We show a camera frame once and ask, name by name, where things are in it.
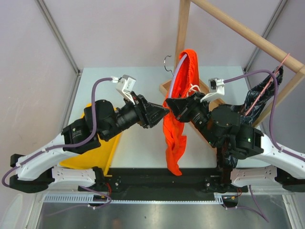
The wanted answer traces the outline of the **lilac wire hanger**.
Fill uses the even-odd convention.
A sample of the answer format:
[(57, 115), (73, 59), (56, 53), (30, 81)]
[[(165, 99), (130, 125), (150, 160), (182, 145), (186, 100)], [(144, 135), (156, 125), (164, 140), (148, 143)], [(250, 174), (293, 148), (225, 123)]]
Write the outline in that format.
[(186, 52), (182, 56), (173, 72), (170, 88), (165, 96), (167, 98), (187, 97), (190, 95), (192, 84), (189, 55)]

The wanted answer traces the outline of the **dark patterned shorts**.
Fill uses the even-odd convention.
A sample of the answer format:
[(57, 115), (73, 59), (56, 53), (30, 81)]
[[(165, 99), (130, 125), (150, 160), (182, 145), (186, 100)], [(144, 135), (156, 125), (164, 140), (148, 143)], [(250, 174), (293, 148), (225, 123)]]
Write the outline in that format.
[[(260, 116), (266, 103), (274, 96), (274, 88), (272, 77), (269, 75), (248, 91), (242, 105), (224, 104), (224, 106), (229, 107), (233, 112), (239, 113), (242, 124), (252, 125)], [(217, 149), (217, 162), (219, 167), (235, 168), (238, 159), (230, 155), (227, 152), (227, 148), (228, 143), (225, 143), (225, 146)]]

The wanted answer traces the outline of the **orange shorts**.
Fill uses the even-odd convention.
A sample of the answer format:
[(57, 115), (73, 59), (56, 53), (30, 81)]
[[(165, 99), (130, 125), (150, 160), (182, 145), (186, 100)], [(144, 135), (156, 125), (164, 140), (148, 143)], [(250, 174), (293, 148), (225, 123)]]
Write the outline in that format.
[[(200, 79), (197, 53), (192, 49), (186, 49), (180, 53), (179, 58), (181, 58), (183, 52), (186, 52), (189, 55), (189, 72), (191, 74), (192, 84), (198, 86), (200, 84)], [(184, 123), (177, 121), (172, 112), (170, 112), (164, 117), (163, 133), (165, 136), (165, 142), (167, 144), (167, 148), (165, 151), (167, 168), (175, 176), (182, 175), (182, 172), (180, 171), (178, 166), (178, 161), (185, 153), (187, 143), (187, 136), (183, 135), (183, 130)]]

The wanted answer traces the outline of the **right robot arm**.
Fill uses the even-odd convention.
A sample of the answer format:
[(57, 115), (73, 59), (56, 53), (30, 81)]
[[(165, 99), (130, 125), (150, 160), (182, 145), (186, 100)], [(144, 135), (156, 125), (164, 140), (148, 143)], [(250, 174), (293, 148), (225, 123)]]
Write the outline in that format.
[(209, 110), (204, 94), (195, 92), (186, 98), (165, 101), (179, 123), (192, 123), (204, 139), (217, 150), (221, 174), (211, 189), (227, 192), (228, 188), (249, 185), (279, 184), (292, 192), (305, 190), (304, 156), (284, 152), (269, 136), (242, 121), (242, 116), (227, 104)]

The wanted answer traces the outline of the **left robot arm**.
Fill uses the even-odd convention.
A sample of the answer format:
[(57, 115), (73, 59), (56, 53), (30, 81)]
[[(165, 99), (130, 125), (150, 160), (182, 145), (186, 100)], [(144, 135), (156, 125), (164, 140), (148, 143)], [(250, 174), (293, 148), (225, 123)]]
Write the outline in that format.
[(134, 101), (125, 101), (122, 108), (114, 108), (107, 100), (98, 100), (94, 105), (95, 114), (92, 107), (86, 107), (83, 118), (65, 127), (42, 149), (27, 156), (13, 154), (10, 166), (16, 169), (16, 174), (10, 177), (9, 188), (37, 193), (60, 185), (78, 186), (79, 191), (88, 188), (101, 191), (106, 181), (103, 169), (98, 166), (71, 169), (57, 165), (65, 159), (101, 147), (101, 140), (109, 141), (134, 124), (152, 128), (170, 111), (148, 102), (142, 95), (133, 94), (132, 98)]

